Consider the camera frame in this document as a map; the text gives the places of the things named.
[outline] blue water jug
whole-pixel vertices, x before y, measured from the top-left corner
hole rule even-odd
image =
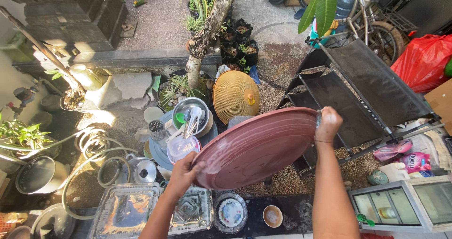
[[[348,17],[352,11],[355,0],[337,0],[335,19],[342,19]],[[336,33],[343,31],[347,27],[347,23],[340,23],[336,28]]]

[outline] tree trunk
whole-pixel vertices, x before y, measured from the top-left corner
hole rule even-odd
[[[25,25],[23,25],[19,20],[12,16],[9,11],[3,6],[0,6],[0,12],[2,12],[3,16],[8,18],[9,21],[11,21],[11,23],[14,24],[14,26],[16,26],[16,28],[18,28],[22,32],[22,34],[24,34],[25,37],[27,37],[32,42],[39,49],[39,51],[41,51],[51,62],[55,64],[64,80],[69,83],[74,92],[78,93],[80,96],[85,94],[85,89],[83,88],[83,86],[75,79],[75,77],[69,72],[69,70],[66,69],[63,63],[61,63],[58,58],[46,46],[44,46],[41,41],[38,41],[30,34]]]
[[[217,31],[226,18],[229,7],[234,0],[215,0],[212,12],[206,18],[204,29],[199,31],[189,41],[189,61],[187,72],[189,75],[189,87],[196,88],[199,85],[199,70],[204,55],[210,47],[210,40],[215,37]]]

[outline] glass cabinet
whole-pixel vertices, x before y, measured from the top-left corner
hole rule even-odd
[[[452,183],[447,176],[410,179],[349,193],[355,212],[375,222],[364,229],[435,233],[452,230]]]

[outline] bicycle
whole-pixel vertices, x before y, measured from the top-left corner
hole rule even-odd
[[[353,8],[347,18],[337,19],[339,24],[347,24],[355,39],[361,39],[369,46],[388,66],[392,65],[404,51],[404,40],[402,34],[393,24],[400,25],[397,19],[403,23],[403,31],[416,29],[409,21],[399,16],[394,11],[377,9],[374,11],[373,0],[355,0]],[[338,33],[319,38],[320,40],[333,36],[344,35]]]

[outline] forearm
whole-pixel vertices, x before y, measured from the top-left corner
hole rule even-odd
[[[317,142],[315,195],[312,212],[315,238],[360,238],[353,207],[342,182],[331,143]]]
[[[152,214],[138,239],[165,239],[168,236],[171,216],[178,198],[165,191],[157,201]]]

